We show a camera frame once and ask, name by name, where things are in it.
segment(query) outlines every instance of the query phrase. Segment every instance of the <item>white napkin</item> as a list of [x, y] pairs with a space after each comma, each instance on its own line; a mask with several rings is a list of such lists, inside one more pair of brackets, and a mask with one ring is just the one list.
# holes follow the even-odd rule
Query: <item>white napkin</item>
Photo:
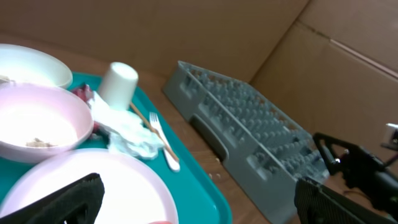
[[143, 127], [140, 117], [130, 111], [117, 111], [93, 92], [87, 104], [96, 123], [109, 134], [108, 149], [112, 153], [123, 153], [134, 157], [154, 159], [164, 144], [159, 137]]

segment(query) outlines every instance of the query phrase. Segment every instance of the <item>plastic dish rack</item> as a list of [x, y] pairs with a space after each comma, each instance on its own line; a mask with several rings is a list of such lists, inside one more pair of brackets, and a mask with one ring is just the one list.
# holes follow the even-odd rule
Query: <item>plastic dish rack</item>
[[297, 178], [328, 177], [311, 135], [247, 83], [178, 62], [163, 91], [270, 222], [295, 214]]

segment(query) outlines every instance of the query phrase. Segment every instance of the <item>food residue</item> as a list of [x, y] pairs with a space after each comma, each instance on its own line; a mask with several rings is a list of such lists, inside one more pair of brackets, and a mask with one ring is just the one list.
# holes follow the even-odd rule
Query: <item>food residue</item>
[[42, 140], [35, 138], [31, 142], [27, 142], [26, 146], [29, 146], [29, 147], [53, 147], [56, 145], [50, 144], [49, 142], [43, 142]]

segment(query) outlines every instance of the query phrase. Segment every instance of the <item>table surface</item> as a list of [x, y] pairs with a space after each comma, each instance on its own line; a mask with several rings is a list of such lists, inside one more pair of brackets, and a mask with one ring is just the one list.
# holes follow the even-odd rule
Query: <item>table surface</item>
[[[93, 58], [87, 55], [79, 54], [61, 46], [46, 42], [39, 42], [15, 34], [0, 32], [0, 42], [7, 44], [17, 44], [31, 47], [48, 53], [63, 63], [71, 70], [101, 75], [106, 72], [109, 61]], [[162, 93], [162, 86], [166, 82], [165, 74], [154, 74], [139, 70], [138, 86], [141, 87], [149, 97], [154, 106], [162, 114], [166, 122], [173, 129], [174, 133], [184, 143], [185, 147], [191, 152], [199, 165], [212, 177], [213, 182], [220, 189], [221, 193], [227, 199], [233, 214], [234, 224], [261, 224], [269, 223], [250, 201], [247, 195], [242, 191], [239, 185], [233, 180], [228, 172], [221, 165], [213, 151], [200, 137], [200, 135], [181, 117], [180, 113], [174, 108], [167, 97]], [[331, 177], [325, 183], [329, 188], [338, 193], [343, 193], [346, 189], [340, 176]], [[367, 208], [371, 204], [358, 194], [348, 195], [348, 198]], [[300, 223], [298, 216], [289, 222], [291, 224]]]

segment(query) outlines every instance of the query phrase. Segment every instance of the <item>cardboard wall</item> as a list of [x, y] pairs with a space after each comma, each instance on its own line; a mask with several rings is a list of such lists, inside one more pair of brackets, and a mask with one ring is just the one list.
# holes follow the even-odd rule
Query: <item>cardboard wall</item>
[[0, 31], [165, 76], [185, 60], [249, 81], [307, 1], [15, 0]]
[[385, 124], [398, 123], [398, 80], [303, 24], [251, 84], [311, 133], [363, 145], [382, 160], [394, 154], [379, 144]]
[[398, 1], [312, 0], [299, 21], [398, 72]]

